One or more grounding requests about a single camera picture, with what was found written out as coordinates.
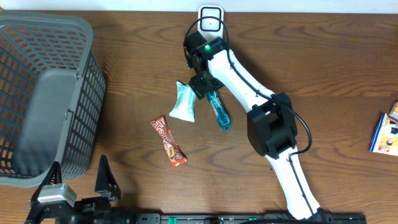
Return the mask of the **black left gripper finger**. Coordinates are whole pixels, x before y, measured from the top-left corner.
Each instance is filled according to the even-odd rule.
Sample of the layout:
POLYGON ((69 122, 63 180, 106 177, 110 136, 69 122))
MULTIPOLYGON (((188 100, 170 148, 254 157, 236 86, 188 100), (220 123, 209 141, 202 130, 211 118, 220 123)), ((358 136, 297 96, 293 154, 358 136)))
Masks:
POLYGON ((121 189, 119 188, 113 173, 111 172, 108 158, 103 154, 99 160, 96 176, 95 192, 107 199, 120 199, 121 189))
POLYGON ((62 183, 62 173, 61 173, 60 163, 54 161, 49 171, 47 172, 47 175, 45 176, 45 178, 43 179, 42 183, 39 185, 37 190, 34 192, 30 200, 38 201, 39 193, 42 190, 43 186, 50 184, 61 184, 61 183, 62 183))

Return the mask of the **light green wet wipes pack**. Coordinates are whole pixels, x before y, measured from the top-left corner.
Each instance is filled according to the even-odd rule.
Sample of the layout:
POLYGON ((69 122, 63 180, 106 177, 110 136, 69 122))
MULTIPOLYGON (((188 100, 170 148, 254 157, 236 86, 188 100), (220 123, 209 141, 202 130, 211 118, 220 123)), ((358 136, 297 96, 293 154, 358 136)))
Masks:
POLYGON ((177 82, 177 100, 169 113, 170 117, 184 121, 194 122, 194 105, 197 98, 189 85, 177 82))

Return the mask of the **blue mouthwash bottle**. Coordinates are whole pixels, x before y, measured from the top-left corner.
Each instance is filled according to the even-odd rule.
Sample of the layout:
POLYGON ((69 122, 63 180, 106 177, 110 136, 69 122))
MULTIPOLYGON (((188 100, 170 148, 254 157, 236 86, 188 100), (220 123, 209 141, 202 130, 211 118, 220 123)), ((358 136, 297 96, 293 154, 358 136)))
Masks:
POLYGON ((215 112, 217 122, 221 129, 227 130, 231 127, 231 120, 224 109, 217 91, 209 91, 206 93, 206 98, 215 112))

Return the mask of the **red chocolate bar wrapper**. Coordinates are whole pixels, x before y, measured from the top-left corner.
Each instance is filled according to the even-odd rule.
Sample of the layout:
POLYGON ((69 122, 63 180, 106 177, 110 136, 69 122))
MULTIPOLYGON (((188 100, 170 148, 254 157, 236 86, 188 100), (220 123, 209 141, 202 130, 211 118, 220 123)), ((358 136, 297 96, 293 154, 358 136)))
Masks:
POLYGON ((153 119, 150 122, 150 125, 158 132, 159 136, 162 138, 164 149, 167 153, 172 167, 176 168, 179 165, 186 163, 187 158, 185 157, 184 153, 181 151, 177 142, 172 136, 172 133, 165 120, 165 116, 160 116, 156 119, 153 119))

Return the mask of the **yellow snack bag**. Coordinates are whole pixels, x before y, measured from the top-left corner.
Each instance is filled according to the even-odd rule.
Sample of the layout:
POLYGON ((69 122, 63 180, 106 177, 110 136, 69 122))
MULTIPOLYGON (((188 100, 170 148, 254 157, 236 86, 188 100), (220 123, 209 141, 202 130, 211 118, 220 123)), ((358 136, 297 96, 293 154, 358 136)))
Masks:
POLYGON ((382 113, 374 130, 370 152, 397 156, 397 121, 382 113))

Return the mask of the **orange tissue pack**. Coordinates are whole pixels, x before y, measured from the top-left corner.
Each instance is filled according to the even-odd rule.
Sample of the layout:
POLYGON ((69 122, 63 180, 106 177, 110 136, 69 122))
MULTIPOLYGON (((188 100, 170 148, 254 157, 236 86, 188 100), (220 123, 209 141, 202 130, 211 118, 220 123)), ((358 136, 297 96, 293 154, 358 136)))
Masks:
POLYGON ((398 120, 398 102, 393 104, 389 116, 396 121, 398 120))

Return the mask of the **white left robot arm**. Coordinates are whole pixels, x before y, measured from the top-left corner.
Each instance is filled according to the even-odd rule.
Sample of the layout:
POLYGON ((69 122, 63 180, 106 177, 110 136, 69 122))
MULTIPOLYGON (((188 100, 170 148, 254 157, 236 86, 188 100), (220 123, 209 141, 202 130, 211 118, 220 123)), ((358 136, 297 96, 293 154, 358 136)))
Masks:
POLYGON ((30 212, 26 223, 41 223, 46 218, 56 223, 135 223, 128 208, 113 207, 112 201, 121 198, 108 158, 99 160, 95 192, 99 197, 76 199, 72 188, 62 182, 60 163, 55 161, 30 200, 30 212))

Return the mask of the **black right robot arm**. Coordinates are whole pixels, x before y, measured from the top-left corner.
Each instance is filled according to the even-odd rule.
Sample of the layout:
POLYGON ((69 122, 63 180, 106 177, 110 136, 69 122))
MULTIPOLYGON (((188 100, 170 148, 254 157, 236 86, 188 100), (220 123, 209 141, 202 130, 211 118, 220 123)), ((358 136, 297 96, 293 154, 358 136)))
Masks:
POLYGON ((206 40, 199 31, 186 34, 184 54, 196 75, 189 85, 198 99, 225 86, 246 111, 248 139, 271 164, 284 191, 289 213, 298 220, 326 221, 301 168, 297 121, 289 96, 261 85, 236 59, 229 41, 206 40))

